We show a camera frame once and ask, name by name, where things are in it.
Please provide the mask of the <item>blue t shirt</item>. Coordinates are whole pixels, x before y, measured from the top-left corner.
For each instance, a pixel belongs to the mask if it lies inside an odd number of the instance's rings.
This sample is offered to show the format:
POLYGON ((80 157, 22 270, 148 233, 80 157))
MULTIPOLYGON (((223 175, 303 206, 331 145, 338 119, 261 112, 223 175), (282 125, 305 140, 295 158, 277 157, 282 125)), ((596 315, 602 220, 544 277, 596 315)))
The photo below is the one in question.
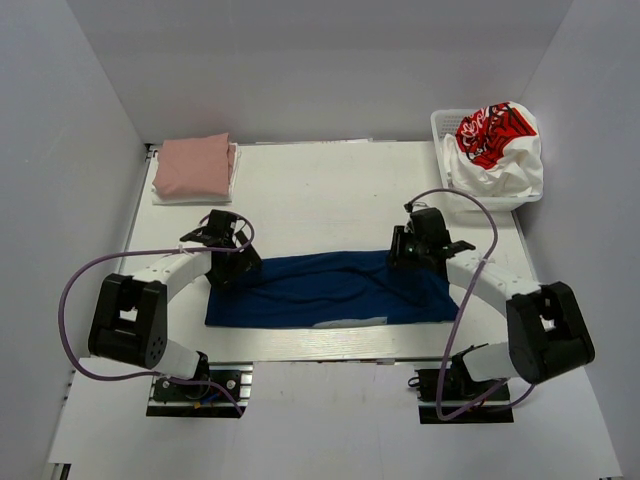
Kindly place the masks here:
POLYGON ((425 269, 394 269, 384 251, 270 258, 223 289, 210 290, 208 327, 291 329, 439 323, 459 308, 449 283, 425 269))

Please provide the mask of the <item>white red print t shirt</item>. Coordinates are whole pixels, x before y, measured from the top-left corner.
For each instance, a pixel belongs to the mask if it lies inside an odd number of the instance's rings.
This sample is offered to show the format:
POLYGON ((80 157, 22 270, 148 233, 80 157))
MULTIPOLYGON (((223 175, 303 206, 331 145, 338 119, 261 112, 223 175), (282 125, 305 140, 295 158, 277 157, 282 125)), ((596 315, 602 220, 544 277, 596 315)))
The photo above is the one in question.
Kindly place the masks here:
POLYGON ((508 101, 464 116, 441 147, 450 185, 483 198, 543 193, 541 139, 536 118, 508 101))

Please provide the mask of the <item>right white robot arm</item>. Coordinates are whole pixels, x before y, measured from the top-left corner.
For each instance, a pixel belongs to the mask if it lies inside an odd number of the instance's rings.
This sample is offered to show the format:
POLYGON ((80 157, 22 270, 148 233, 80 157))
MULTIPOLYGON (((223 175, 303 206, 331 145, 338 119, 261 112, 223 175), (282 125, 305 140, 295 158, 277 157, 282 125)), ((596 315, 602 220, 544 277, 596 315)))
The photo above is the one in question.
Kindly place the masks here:
POLYGON ((484 261, 475 246, 452 241, 436 208, 396 226, 388 255, 392 268, 418 269, 464 288, 501 314, 507 340, 469 348, 452 360, 451 384, 472 399, 488 381, 520 378, 538 385, 594 361, 596 352, 571 287, 540 284, 484 261))

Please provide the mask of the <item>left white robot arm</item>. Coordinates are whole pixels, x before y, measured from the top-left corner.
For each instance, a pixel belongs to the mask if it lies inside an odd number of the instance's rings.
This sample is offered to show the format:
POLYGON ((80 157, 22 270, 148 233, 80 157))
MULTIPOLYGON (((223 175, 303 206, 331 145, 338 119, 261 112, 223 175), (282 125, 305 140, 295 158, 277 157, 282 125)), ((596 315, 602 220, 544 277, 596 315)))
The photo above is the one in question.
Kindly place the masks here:
POLYGON ((88 339, 95 356, 144 368, 176 379, 188 398, 211 387, 205 354, 168 337, 169 302, 200 277, 225 291, 262 260, 252 246, 254 229, 241 215, 212 210, 183 235, 174 253, 132 274, 111 274, 101 285, 88 339))

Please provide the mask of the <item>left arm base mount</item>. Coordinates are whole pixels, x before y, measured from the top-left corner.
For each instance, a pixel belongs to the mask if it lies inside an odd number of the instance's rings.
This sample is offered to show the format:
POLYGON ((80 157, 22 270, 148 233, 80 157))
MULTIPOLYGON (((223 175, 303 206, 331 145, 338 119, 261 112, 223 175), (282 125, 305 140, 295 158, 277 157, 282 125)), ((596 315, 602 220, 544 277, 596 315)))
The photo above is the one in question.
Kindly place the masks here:
MULTIPOLYGON (((211 364, 209 378, 223 387, 244 411, 250 399, 253 369, 250 363, 211 364)), ((213 386, 187 387, 159 377, 152 381, 146 416, 239 419, 242 414, 224 393, 213 386)))

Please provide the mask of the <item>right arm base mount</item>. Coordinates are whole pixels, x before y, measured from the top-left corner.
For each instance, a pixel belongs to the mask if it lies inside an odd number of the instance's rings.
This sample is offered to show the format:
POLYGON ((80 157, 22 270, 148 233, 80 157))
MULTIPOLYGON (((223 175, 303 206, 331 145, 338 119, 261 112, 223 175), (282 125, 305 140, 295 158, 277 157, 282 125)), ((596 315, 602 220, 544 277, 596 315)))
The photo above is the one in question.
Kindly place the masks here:
POLYGON ((476 401, 473 406, 456 418, 443 421, 436 412, 436 393, 439 370, 437 368, 416 370, 409 378, 407 385, 417 394, 418 414, 421 425, 442 424, 510 424, 514 422, 510 391, 506 384, 490 380, 486 382, 471 382, 463 385, 462 381, 446 372, 443 393, 442 413, 449 415, 458 408, 471 402, 494 385, 500 388, 494 391, 482 402, 476 401))

